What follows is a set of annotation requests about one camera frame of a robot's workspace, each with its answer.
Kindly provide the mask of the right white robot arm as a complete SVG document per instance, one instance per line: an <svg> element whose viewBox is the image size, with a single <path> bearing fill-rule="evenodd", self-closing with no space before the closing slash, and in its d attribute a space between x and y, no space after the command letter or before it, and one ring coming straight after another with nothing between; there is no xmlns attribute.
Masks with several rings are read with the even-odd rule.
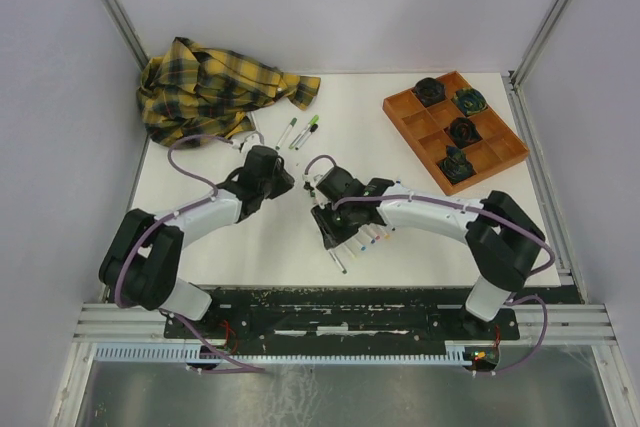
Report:
<svg viewBox="0 0 640 427"><path fill-rule="evenodd" d="M305 175L304 188L315 201L311 213L326 250L373 226L418 229L465 245L479 278L458 317L472 338L491 331L507 301L555 262L543 232L501 191L482 199L433 196L384 178L363 183L338 166L314 178Z"/></svg>

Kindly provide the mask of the pink cap marker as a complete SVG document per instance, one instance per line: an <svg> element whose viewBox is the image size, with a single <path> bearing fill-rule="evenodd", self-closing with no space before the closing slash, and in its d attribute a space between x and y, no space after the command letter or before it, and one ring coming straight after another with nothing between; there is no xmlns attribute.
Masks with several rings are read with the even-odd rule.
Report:
<svg viewBox="0 0 640 427"><path fill-rule="evenodd" d="M346 249L346 251L349 253L349 255L351 256L351 258L355 259L357 258L357 254L355 253L355 251L346 243L344 244L344 247Z"/></svg>

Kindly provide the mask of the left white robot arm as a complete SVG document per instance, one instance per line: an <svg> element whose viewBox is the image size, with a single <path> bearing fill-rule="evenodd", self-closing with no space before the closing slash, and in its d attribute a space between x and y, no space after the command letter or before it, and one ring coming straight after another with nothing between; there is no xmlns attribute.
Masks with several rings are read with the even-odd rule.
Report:
<svg viewBox="0 0 640 427"><path fill-rule="evenodd" d="M164 214L133 209L124 216L101 263L99 280L121 308L140 306L186 318L198 336L221 325L212 295L179 278L182 251L195 241L244 221L266 200L294 187L277 150L255 145L244 164L210 193Z"/></svg>

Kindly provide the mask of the purple cap marker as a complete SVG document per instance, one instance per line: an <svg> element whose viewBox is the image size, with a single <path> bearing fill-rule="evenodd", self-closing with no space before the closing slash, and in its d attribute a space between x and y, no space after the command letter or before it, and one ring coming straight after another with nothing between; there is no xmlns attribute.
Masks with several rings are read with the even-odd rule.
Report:
<svg viewBox="0 0 640 427"><path fill-rule="evenodd" d="M250 117L250 119L251 119L251 121L252 121L252 123L254 125L254 128L255 128L254 130L260 131L260 125L259 125L259 122L258 122L258 120L256 118L256 114L254 112L250 112L249 113L249 117Z"/></svg>

